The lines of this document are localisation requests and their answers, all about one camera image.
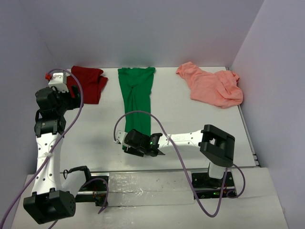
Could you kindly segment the green t shirt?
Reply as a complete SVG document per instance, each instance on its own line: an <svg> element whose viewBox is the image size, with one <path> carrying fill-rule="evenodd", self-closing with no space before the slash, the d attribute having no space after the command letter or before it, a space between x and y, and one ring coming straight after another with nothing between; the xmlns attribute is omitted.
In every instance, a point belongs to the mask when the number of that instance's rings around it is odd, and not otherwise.
<svg viewBox="0 0 305 229"><path fill-rule="evenodd" d="M154 67L118 69L124 112L133 111L125 117L125 132L135 129L145 135L151 134L151 117L141 111L151 111L154 73Z"/></svg>

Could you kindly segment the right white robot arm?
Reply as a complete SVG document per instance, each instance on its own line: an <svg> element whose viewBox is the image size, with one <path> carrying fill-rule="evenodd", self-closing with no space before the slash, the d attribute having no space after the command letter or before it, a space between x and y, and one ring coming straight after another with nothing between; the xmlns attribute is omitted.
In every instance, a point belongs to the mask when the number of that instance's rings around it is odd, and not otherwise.
<svg viewBox="0 0 305 229"><path fill-rule="evenodd" d="M205 125L203 130L184 134L155 133L150 136L133 129L117 132L117 138L125 153L135 156L163 156L170 149L177 148L180 153L201 152L208 160L208 183L216 187L224 180L226 168L234 163L235 137L213 126Z"/></svg>

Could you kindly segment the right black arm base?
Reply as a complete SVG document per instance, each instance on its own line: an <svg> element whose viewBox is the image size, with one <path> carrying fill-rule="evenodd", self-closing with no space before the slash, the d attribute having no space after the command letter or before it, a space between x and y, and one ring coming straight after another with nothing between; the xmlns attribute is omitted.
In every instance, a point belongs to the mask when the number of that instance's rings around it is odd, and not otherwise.
<svg viewBox="0 0 305 229"><path fill-rule="evenodd" d="M192 172L192 185L199 199L219 198L221 192L222 179L214 179L208 176L207 172ZM232 172L228 171L223 198L234 198L237 196Z"/></svg>

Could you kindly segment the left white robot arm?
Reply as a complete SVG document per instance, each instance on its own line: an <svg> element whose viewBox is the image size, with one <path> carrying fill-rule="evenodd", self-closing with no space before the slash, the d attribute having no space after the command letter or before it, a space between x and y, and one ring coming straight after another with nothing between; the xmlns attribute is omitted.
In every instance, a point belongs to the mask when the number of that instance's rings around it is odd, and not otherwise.
<svg viewBox="0 0 305 229"><path fill-rule="evenodd" d="M35 117L34 132L38 148L37 171L31 196L23 200L23 207L38 223L74 216L75 197L80 189L88 190L93 178L87 166L72 168L61 182L60 159L63 139L69 128L64 114L68 110L81 109L81 93L78 86L61 92L55 86L36 92L39 109Z"/></svg>

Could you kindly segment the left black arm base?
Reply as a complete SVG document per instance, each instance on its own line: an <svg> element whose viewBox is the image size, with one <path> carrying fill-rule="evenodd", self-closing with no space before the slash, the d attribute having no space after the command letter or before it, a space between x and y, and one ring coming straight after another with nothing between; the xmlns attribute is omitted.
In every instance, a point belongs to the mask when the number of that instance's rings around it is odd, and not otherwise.
<svg viewBox="0 0 305 229"><path fill-rule="evenodd" d="M63 171L64 179L71 178L76 171L82 171L86 177L86 182L90 181L84 187L81 187L75 197L76 202L93 202L95 206L102 207L107 193L107 184L109 181L109 174L106 173L91 173L87 166L80 166L65 169Z"/></svg>

